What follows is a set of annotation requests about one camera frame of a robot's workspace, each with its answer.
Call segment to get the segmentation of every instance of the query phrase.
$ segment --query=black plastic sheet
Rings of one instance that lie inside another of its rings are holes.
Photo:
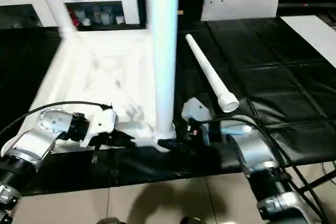
[[[298,165],[336,159],[336,69],[282,19],[194,23],[178,30],[174,108],[178,137],[185,126],[183,103],[196,97],[212,116],[253,118]],[[25,29],[15,30],[16,35],[21,33],[29,37]],[[59,44],[55,30],[35,33],[28,47],[19,43],[16,47],[15,38],[0,45],[8,55],[2,66],[11,66],[1,69],[2,126],[28,110]],[[233,113],[220,110],[185,40],[188,33],[239,99]],[[26,194],[239,172],[233,150],[219,135],[214,134],[211,143],[196,156],[160,153],[150,147],[100,151],[97,163],[91,162],[92,152],[50,155]]]

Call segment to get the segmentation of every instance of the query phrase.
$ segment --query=black tablecloth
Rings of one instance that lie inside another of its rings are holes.
[[[282,19],[203,22],[180,25],[178,30],[174,124],[179,137],[182,106],[189,98],[198,98],[213,116],[224,115],[185,40],[190,33],[240,101],[239,108],[226,115],[244,114],[266,127],[298,165],[336,159],[336,69]],[[55,30],[40,29],[29,46],[20,48],[17,36],[29,37],[29,32],[9,33],[15,36],[0,47],[7,50],[8,59],[17,61],[6,61],[12,68],[0,73],[5,105],[1,125],[28,109],[59,43]],[[219,138],[211,142],[196,156],[159,153],[150,147],[105,150],[93,164],[92,152],[50,155],[26,194],[240,171],[233,151]]]

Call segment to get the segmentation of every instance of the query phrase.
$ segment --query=floor tile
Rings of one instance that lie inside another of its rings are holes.
[[[23,197],[13,224],[96,224],[106,217],[108,189]]]
[[[113,187],[108,216],[127,224],[179,224],[185,216],[215,224],[205,178]]]
[[[217,224],[264,224],[244,174],[207,177]]]

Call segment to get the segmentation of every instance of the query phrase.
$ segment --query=black cable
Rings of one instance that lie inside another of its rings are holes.
[[[316,205],[318,206],[319,211],[316,211],[317,210],[316,208],[312,208],[312,209],[316,212],[316,214],[320,217],[320,219],[323,221],[324,224],[330,224],[330,222],[328,220],[328,217],[327,217],[327,215],[326,215],[326,213],[324,211],[324,208],[322,207],[322,204],[321,204],[321,201],[320,201],[319,197],[316,195],[316,193],[314,192],[314,190],[311,188],[311,186],[309,185],[309,183],[307,182],[307,180],[304,178],[304,176],[298,170],[297,166],[293,163],[293,161],[288,156],[288,154],[284,151],[284,149],[278,144],[278,142],[271,135],[267,134],[266,131],[264,131],[262,128],[260,128],[257,124],[251,123],[251,122],[249,122],[247,120],[244,120],[244,119],[241,119],[241,118],[233,118],[233,117],[218,118],[218,119],[210,119],[210,120],[206,120],[206,121],[199,121],[198,123],[199,124],[205,124],[205,123],[212,123],[212,122],[218,122],[218,121],[237,121],[237,122],[245,123],[245,124],[247,124],[247,125],[255,128],[255,129],[257,129],[258,131],[260,131],[268,141],[271,140],[270,144],[274,144],[276,146],[276,148],[278,149],[278,151],[285,157],[285,159],[288,162],[288,164],[293,168],[293,170],[296,172],[296,174],[298,175],[298,177],[300,178],[300,180],[306,186],[306,188],[310,192],[311,196],[313,197],[314,201],[316,202]],[[299,188],[297,186],[296,186],[296,189],[295,189],[295,191],[311,207],[312,206],[312,202],[304,195],[304,193],[302,193],[299,190]]]
[[[334,169],[336,170],[336,163],[335,161],[332,162],[333,166],[334,166]],[[326,169],[324,169],[324,163],[321,163],[321,168],[322,168],[322,171],[323,173],[326,175],[327,172],[326,172]],[[336,185],[336,182],[332,180],[332,178],[329,179],[331,183],[333,183],[334,185]]]
[[[31,111],[28,111],[27,113],[21,115],[20,117],[18,117],[17,119],[15,119],[12,123],[10,123],[9,125],[7,125],[6,127],[4,127],[1,131],[0,131],[0,135],[3,134],[5,131],[7,131],[8,129],[10,129],[14,124],[18,123],[20,120],[24,119],[26,116],[29,116],[37,111],[49,108],[49,107],[53,107],[53,106],[58,106],[58,105],[63,105],[63,104],[87,104],[87,105],[95,105],[95,106],[99,106],[101,107],[103,110],[107,109],[107,108],[112,108],[111,106],[105,105],[105,104],[101,104],[101,103],[96,103],[96,102],[85,102],[85,101],[68,101],[68,102],[54,102],[54,103],[50,103],[50,104],[46,104],[43,105],[41,107],[38,107],[36,109],[33,109]]]

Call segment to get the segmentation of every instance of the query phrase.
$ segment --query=white plastic stand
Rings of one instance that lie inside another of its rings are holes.
[[[77,31],[61,0],[48,2],[54,3],[62,42],[30,109],[73,100],[112,104],[117,130],[131,135],[137,146],[167,151],[157,140],[176,136],[172,120],[178,0],[150,0],[152,25],[146,30],[92,32]],[[61,107],[87,115],[100,110],[78,104]],[[28,116],[18,135],[30,130],[37,116]],[[58,140],[54,153],[82,150],[76,142]]]

